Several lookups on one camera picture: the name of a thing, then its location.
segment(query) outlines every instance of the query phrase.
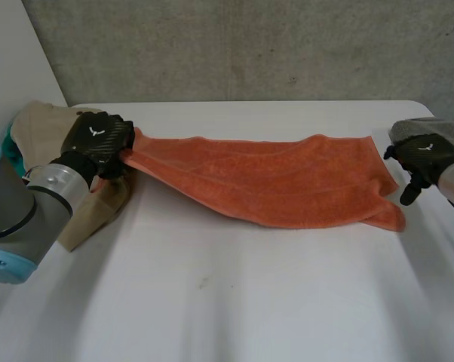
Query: white wall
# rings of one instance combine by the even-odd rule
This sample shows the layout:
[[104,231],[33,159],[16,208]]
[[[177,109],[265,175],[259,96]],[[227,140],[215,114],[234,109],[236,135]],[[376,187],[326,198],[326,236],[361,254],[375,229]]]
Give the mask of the white wall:
[[0,136],[31,100],[66,101],[20,0],[0,0]]

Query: towel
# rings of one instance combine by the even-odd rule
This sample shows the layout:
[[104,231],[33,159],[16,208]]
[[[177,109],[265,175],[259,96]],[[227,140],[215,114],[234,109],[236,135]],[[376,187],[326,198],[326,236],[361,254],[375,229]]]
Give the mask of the towel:
[[401,231],[397,184],[371,137],[314,135],[299,142],[163,140],[135,130],[125,164],[226,216],[313,229],[364,222]]
[[[34,178],[38,167],[60,157],[66,135],[75,123],[78,112],[101,112],[99,109],[57,107],[32,102],[14,119],[11,137],[23,155],[24,168]],[[130,177],[100,181],[76,210],[58,237],[65,249],[73,251],[92,234],[110,223],[130,197]]]

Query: white table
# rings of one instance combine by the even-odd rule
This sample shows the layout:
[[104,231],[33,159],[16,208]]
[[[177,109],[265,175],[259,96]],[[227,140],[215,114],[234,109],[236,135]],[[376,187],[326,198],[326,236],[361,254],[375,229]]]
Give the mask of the white table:
[[[431,115],[407,101],[83,106],[153,137],[372,134],[380,152],[396,120]],[[401,234],[264,229],[142,175],[108,228],[0,284],[0,361],[454,361],[454,210],[436,190],[403,210]]]

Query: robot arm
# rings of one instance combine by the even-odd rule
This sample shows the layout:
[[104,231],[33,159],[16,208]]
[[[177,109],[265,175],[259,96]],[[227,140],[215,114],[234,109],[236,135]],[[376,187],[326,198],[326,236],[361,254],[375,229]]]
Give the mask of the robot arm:
[[454,145],[441,135],[432,133],[409,137],[389,146],[385,159],[394,158],[410,172],[410,184],[400,202],[410,205],[431,185],[436,185],[454,206]]
[[24,186],[0,153],[0,282],[28,279],[89,193],[93,178],[121,175],[122,149],[133,145],[131,121],[105,112],[78,117],[61,156]]

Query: white logo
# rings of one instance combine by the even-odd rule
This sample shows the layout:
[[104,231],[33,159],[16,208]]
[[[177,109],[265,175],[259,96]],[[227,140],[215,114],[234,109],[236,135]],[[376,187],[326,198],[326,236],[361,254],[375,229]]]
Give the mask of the white logo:
[[422,151],[431,151],[431,148],[433,147],[433,143],[430,143],[428,147],[423,147],[421,150]]
[[95,137],[97,134],[105,133],[105,130],[99,130],[98,132],[96,132],[95,130],[93,130],[93,128],[90,127],[90,132],[93,135],[93,137]]

